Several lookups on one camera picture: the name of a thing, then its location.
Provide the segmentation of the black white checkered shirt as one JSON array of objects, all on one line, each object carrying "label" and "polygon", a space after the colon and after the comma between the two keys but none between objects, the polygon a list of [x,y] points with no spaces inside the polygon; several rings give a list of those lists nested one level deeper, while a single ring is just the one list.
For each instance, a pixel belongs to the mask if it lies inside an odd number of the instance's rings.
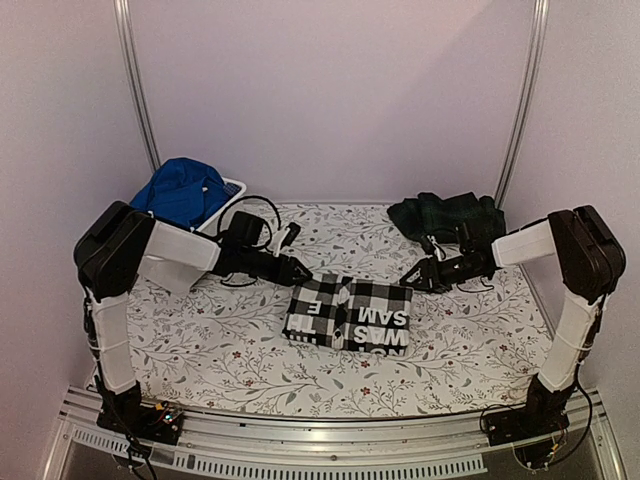
[{"label": "black white checkered shirt", "polygon": [[412,299],[409,287],[323,274],[293,289],[282,335],[333,350],[403,357]]}]

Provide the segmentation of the green plaid pleated skirt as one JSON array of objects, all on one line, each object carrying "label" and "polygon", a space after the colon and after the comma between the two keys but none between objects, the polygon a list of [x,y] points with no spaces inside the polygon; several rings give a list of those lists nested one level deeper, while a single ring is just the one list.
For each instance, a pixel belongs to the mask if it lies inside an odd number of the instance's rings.
[{"label": "green plaid pleated skirt", "polygon": [[391,205],[387,214],[393,225],[407,239],[420,243],[434,236],[438,243],[457,242],[455,229],[464,222],[478,223],[491,241],[506,234],[504,212],[491,196],[477,198],[473,192],[446,199],[432,192],[421,192]]}]

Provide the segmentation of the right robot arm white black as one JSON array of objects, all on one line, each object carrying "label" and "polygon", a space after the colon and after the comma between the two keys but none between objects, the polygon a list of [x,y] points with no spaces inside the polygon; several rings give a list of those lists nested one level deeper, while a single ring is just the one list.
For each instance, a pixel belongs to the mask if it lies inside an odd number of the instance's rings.
[{"label": "right robot arm white black", "polygon": [[434,255],[418,261],[401,285],[427,293],[443,293],[497,270],[554,256],[565,296],[551,349],[531,379],[517,427],[537,436],[552,424],[577,387],[579,367],[599,333],[608,297],[626,268],[621,245],[591,205],[559,210],[513,233],[489,234],[479,220],[463,222],[455,230],[460,254],[447,260]]}]

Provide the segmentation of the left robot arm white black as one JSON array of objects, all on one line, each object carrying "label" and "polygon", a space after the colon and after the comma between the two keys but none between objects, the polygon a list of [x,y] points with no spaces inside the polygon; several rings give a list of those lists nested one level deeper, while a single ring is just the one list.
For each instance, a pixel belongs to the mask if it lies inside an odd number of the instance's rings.
[{"label": "left robot arm white black", "polygon": [[242,273],[292,287],[311,279],[296,257],[256,244],[257,219],[237,212],[215,237],[113,202],[77,242],[73,259],[85,292],[85,330],[104,397],[140,390],[130,358],[127,302],[147,256],[220,277]]}]

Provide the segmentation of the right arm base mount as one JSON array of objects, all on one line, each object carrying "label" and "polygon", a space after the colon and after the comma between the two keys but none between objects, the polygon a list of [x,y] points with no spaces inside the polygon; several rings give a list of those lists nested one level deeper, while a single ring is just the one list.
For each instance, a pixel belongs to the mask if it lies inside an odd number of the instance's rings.
[{"label": "right arm base mount", "polygon": [[532,408],[491,405],[481,413],[479,427],[490,446],[524,442],[513,454],[525,469],[547,469],[567,443],[566,404]]}]

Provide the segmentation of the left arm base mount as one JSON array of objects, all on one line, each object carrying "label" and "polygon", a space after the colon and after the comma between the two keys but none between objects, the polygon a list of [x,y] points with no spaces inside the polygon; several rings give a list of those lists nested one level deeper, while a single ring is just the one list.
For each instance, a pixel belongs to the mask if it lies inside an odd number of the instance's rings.
[{"label": "left arm base mount", "polygon": [[177,445],[184,411],[167,401],[144,405],[133,395],[116,395],[103,399],[97,425],[138,440]]}]

